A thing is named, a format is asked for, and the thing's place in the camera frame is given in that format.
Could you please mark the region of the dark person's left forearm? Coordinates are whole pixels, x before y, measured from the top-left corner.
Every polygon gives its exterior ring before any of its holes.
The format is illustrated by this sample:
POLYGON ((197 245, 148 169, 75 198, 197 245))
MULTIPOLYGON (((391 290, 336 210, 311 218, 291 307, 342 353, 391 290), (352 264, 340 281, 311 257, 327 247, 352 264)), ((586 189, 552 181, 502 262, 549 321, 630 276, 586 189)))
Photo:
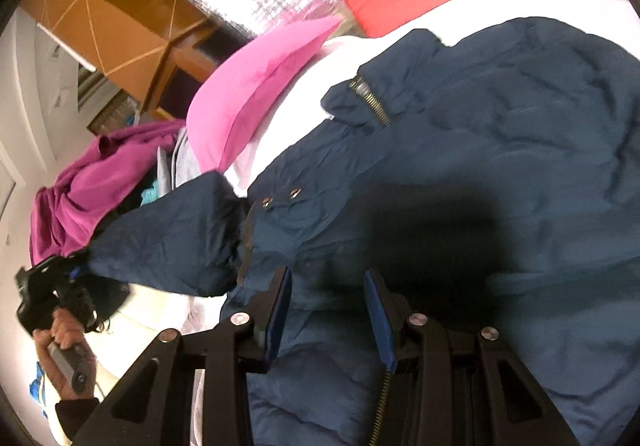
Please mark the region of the dark person's left forearm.
POLYGON ((96 397, 83 400, 60 400, 56 403, 55 412, 65 436, 73 440, 99 406, 100 401, 96 397))

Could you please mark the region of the person's left hand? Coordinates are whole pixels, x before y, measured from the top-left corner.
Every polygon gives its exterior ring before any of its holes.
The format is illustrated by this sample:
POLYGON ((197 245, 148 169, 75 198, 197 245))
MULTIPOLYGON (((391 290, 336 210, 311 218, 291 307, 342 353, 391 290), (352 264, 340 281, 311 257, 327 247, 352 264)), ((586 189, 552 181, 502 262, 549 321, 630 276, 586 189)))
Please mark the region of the person's left hand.
POLYGON ((65 308, 52 313, 48 330, 32 333, 40 365, 61 400, 91 400, 96 386, 96 358, 85 329, 65 308))

